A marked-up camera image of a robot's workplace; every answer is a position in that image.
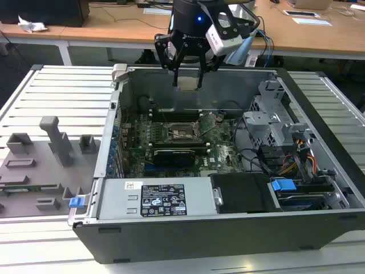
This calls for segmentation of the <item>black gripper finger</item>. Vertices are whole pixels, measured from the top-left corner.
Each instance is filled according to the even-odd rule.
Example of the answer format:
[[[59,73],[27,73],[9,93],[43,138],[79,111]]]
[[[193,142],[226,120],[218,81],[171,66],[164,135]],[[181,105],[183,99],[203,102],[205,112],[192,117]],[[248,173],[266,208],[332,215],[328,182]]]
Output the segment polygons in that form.
[[[198,88],[202,87],[204,74],[211,71],[217,71],[225,59],[225,55],[216,56],[215,54],[213,54],[213,56],[207,61],[206,53],[209,50],[211,50],[211,48],[208,42],[202,42],[197,45],[196,53],[198,57],[198,62],[200,64],[200,68],[198,71],[198,80],[197,80]]]
[[[180,35],[156,34],[155,49],[161,67],[173,72],[173,87],[177,87],[179,68],[187,56],[188,44]]]

